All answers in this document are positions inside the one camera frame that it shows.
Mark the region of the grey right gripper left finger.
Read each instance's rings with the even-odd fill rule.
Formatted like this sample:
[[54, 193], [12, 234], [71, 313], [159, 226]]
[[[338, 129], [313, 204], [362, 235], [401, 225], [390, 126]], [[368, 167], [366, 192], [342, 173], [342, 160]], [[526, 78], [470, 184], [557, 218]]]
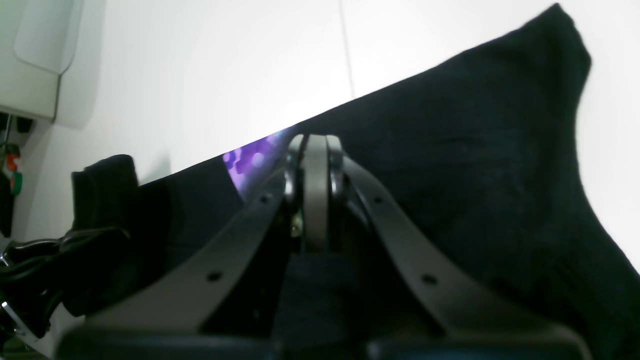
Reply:
[[256, 196], [190, 259], [153, 285], [87, 321], [85, 329], [103, 333], [194, 335], [240, 284], [274, 221], [283, 214], [285, 248], [304, 234], [301, 166], [311, 135], [290, 142], [285, 163]]

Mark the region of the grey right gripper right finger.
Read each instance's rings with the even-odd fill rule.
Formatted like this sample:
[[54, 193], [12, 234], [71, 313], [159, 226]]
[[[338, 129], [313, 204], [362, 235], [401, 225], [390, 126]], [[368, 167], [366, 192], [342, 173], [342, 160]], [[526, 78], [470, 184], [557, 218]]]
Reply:
[[315, 136], [315, 248], [331, 248], [331, 207], [352, 186], [405, 285], [455, 346], [574, 346], [574, 333], [473, 280], [412, 223], [382, 183], [345, 157], [336, 136]]

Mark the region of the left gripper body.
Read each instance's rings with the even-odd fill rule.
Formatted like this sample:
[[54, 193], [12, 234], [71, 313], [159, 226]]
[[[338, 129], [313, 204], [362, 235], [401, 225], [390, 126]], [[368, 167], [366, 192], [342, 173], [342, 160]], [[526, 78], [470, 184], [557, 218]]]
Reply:
[[123, 228], [103, 227], [10, 241], [1, 251], [1, 339], [43, 338], [58, 305], [76, 317], [101, 309], [130, 240]]

